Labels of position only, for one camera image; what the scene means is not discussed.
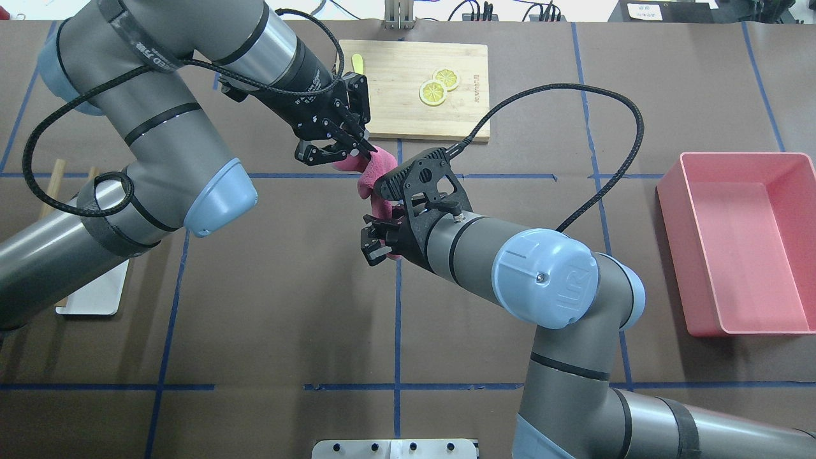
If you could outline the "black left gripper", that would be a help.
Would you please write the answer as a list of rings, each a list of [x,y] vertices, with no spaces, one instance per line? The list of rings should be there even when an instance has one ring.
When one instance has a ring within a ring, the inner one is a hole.
[[[283,90],[318,91],[332,82],[329,73],[300,73]],[[336,99],[341,99],[341,117],[334,111]],[[343,82],[335,82],[330,91],[320,95],[295,96],[272,91],[271,110],[301,139],[295,147],[295,159],[307,166],[332,164],[334,168],[364,168],[375,152],[375,145],[367,141],[371,115],[365,75],[345,73]],[[343,136],[331,145],[320,147],[312,142],[325,142],[330,138],[325,119],[341,122]]]

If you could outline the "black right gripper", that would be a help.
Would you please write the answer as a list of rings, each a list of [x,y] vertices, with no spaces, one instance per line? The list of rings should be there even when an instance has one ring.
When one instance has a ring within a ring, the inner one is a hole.
[[[385,259],[406,261],[432,271],[428,260],[428,239],[434,227],[434,211],[426,204],[390,204],[390,218],[365,214],[361,231],[361,251],[370,266]]]

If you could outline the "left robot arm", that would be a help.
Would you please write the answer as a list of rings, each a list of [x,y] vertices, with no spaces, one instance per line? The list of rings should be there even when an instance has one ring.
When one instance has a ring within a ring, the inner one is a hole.
[[[38,58],[65,106],[30,135],[22,171],[54,211],[2,244],[3,332],[169,233],[205,237],[256,205],[241,161],[178,73],[186,65],[217,72],[235,101],[253,96],[270,108],[291,126],[306,165],[375,150],[363,78],[326,69],[265,1],[90,1]],[[107,117],[135,160],[61,203],[33,177],[33,149],[72,110]]]

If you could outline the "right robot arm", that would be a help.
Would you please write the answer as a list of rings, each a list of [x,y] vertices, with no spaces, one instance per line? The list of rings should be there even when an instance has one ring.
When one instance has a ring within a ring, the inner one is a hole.
[[[814,457],[812,432],[610,386],[620,331],[645,306],[641,280],[617,259],[449,205],[365,224],[370,264],[399,254],[536,325],[512,457]]]

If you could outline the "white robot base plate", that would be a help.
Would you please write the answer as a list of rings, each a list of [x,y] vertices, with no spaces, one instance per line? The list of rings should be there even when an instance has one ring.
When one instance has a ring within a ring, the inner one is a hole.
[[[479,458],[477,441],[449,439],[332,439],[319,441],[312,458]]]

